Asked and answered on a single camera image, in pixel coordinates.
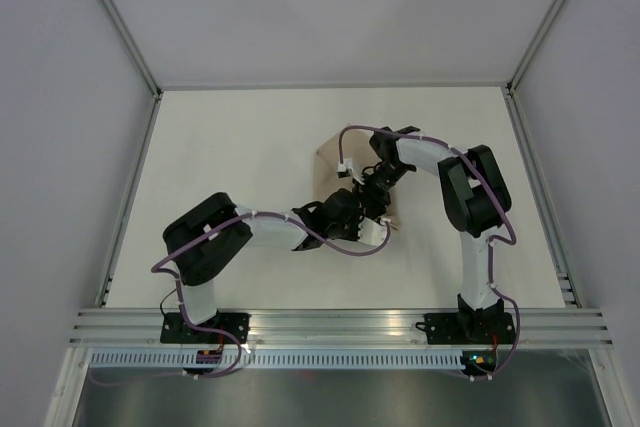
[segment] robotic arm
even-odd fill
[[[413,138],[402,138],[412,134]],[[282,247],[292,251],[318,248],[323,239],[342,239],[380,245],[384,240],[389,191],[409,171],[424,170],[440,178],[445,211],[460,232],[463,283],[458,295],[458,322],[468,340],[478,338],[478,329],[502,318],[502,300],[488,281],[489,239],[502,226],[502,220],[487,195],[477,184],[457,154],[445,145],[424,142],[415,127],[393,132],[375,129],[369,144],[380,158],[375,166],[358,171],[351,159],[338,166],[338,175],[353,177],[351,191],[340,189],[324,202],[311,202],[282,214],[282,217],[255,216],[255,212],[236,206],[226,193],[217,193],[173,222],[163,233],[171,254],[216,226],[236,222],[212,235],[176,259],[185,307],[195,324],[217,313],[211,283],[231,259],[246,245]],[[504,212],[511,198],[491,150],[483,145],[462,152],[490,186]]]

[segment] metal frame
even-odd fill
[[[268,83],[268,84],[225,84],[225,85],[165,85],[163,89],[171,92],[217,91],[217,90],[299,90],[299,89],[366,89],[395,87],[502,87],[503,80],[457,82],[319,82],[319,83]]]
[[[109,21],[119,35],[130,58],[154,97],[139,156],[131,176],[131,182],[121,208],[120,221],[114,232],[105,265],[105,276],[98,292],[96,305],[104,305],[109,283],[115,269],[116,260],[126,229],[127,220],[135,197],[138,182],[155,119],[159,110],[162,89],[150,72],[135,40],[126,26],[113,0],[98,0]],[[548,33],[556,22],[568,0],[553,0],[534,37],[518,63],[511,79],[506,83],[489,82],[481,85],[502,86],[505,104],[509,112],[514,133],[531,183],[534,199],[540,213],[545,236],[551,251],[558,281],[563,291],[565,309],[523,309],[520,349],[588,349],[593,361],[595,376],[610,416],[615,426],[637,425],[630,406],[633,404],[620,380],[613,345],[605,320],[598,309],[582,308],[574,289],[569,270],[569,262],[562,248],[562,239],[552,204],[543,181],[534,149],[531,145],[525,120],[522,117],[516,88],[525,76],[529,66],[543,45]],[[379,87],[375,85],[335,85],[336,87]],[[418,86],[418,84],[388,84],[386,86]],[[420,86],[438,86],[419,84]],[[446,86],[476,86],[480,84],[442,84]],[[319,88],[328,85],[242,86],[250,88]],[[351,310],[351,311],[250,311],[251,332],[249,347],[265,352],[330,352],[342,349],[344,352],[387,352],[398,355],[432,353],[438,355],[451,352],[452,348],[465,349],[474,346],[429,346],[424,334],[414,327],[421,320],[423,310]],[[114,349],[139,353],[168,353],[175,346],[159,343],[162,317],[153,309],[109,309],[93,308],[81,310],[69,335],[69,349],[56,386],[56,391],[47,415],[46,425],[71,425],[80,392],[91,360],[96,354],[116,352]],[[178,349],[193,352],[194,346]],[[113,357],[122,361],[123,357]],[[119,365],[134,365],[125,357]]]
[[[527,49],[522,56],[520,62],[518,62],[518,66],[516,67],[515,72],[511,76],[511,79],[507,83],[509,86],[509,90],[513,91],[518,87],[524,75],[527,73],[531,62],[535,58],[536,54],[540,50],[540,47],[544,43],[547,35],[551,31],[551,28],[555,24],[560,12],[565,7],[568,0],[553,0],[551,5],[547,9],[544,17],[542,18],[542,22],[538,25],[536,29],[536,33],[533,35],[533,39],[529,42]]]
[[[158,98],[162,93],[162,90],[160,89],[160,87],[158,86],[158,83],[153,78],[153,75],[151,74],[151,71],[149,70],[147,63],[145,62],[144,57],[142,56],[142,53],[138,48],[138,45],[133,39],[133,36],[131,35],[131,32],[129,31],[127,24],[125,23],[124,19],[122,18],[122,15],[120,14],[120,11],[116,7],[116,4],[113,2],[113,0],[98,0],[98,2],[100,3],[100,6],[104,9],[104,12],[107,15],[107,18],[111,22],[111,25],[113,25],[113,28],[118,34],[118,37],[120,37],[120,40],[122,41],[122,44],[124,45],[125,50],[127,51],[127,53],[129,54],[129,57],[131,58],[134,65],[138,69],[140,76],[143,78],[144,82],[147,84],[147,87],[151,91],[151,94],[154,96],[154,98]]]
[[[158,112],[160,110],[160,103],[162,102],[162,94],[158,95],[154,101],[153,106],[149,110],[149,118],[142,136],[140,145],[137,149],[136,162],[133,166],[129,182],[127,184],[127,191],[125,192],[122,206],[120,207],[120,213],[118,215],[118,223],[115,226],[111,241],[109,242],[108,257],[102,270],[100,285],[97,291],[95,305],[98,307],[104,307],[106,305],[107,295],[109,294],[109,287],[113,280],[113,273],[116,268],[118,256],[120,255],[120,249],[122,248],[122,241],[124,240],[124,234],[127,230],[127,224],[129,222],[129,215],[133,208],[133,201],[136,197],[136,191],[138,190],[138,184],[140,183],[140,177],[142,176],[142,169],[144,167],[144,161],[147,158],[147,152],[149,151],[149,144],[151,143],[151,135],[153,128],[156,125],[156,119],[158,118]]]
[[[237,355],[233,346],[221,354],[217,370],[230,367]],[[198,359],[198,348],[173,349],[93,349],[92,368],[143,367],[202,369],[209,362]],[[295,370],[461,370],[462,351],[459,349],[390,350],[390,349],[246,349],[240,358],[241,369]]]

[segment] white wall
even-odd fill
[[[640,0],[570,0],[518,89],[573,272],[640,398]]]
[[[41,425],[151,97],[96,0],[0,0],[0,423]]]
[[[240,205],[275,211],[324,200],[314,196],[314,181],[325,192],[338,188],[330,180],[337,152],[326,162],[315,158],[314,152],[349,124],[394,129],[415,125],[453,145],[490,145],[509,186],[513,199],[509,217],[519,239],[515,247],[496,247],[496,281],[521,307],[564,306],[498,87],[166,92],[107,306],[157,309],[174,288],[168,276],[149,272],[149,266],[166,255],[162,232],[213,192],[228,192]],[[316,172],[318,162],[324,165],[323,174]],[[367,258],[331,249],[300,255],[251,242],[216,277],[211,290],[216,305],[226,309],[457,307],[462,284],[460,236],[450,228],[438,178],[424,172],[407,175],[394,187],[394,196],[401,225],[384,251]]]
[[[552,0],[115,0],[163,87],[499,82]]]

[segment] white table surface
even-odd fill
[[[260,210],[312,200],[314,152],[347,124],[415,125],[458,147],[490,146],[511,193],[508,215],[519,238],[515,247],[496,248],[499,287],[521,307],[564,306],[497,87],[166,92],[107,306],[158,306],[172,289],[167,276],[149,270],[166,255],[162,232],[211,194],[224,191]],[[218,306],[456,307],[459,236],[446,218],[439,180],[408,173],[395,188],[402,226],[382,252],[352,258],[326,247],[247,247],[216,278]]]

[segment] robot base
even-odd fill
[[[226,330],[235,336],[241,344],[247,342],[249,334],[249,314],[239,312],[218,312],[215,317],[202,323],[199,327]],[[184,323],[182,314],[167,314],[160,334],[161,344],[232,344],[227,337],[190,329]]]
[[[513,344],[516,330],[502,300],[474,311],[458,295],[458,308],[458,312],[426,314],[416,328],[427,334],[430,345],[493,345],[494,336],[500,345]]]

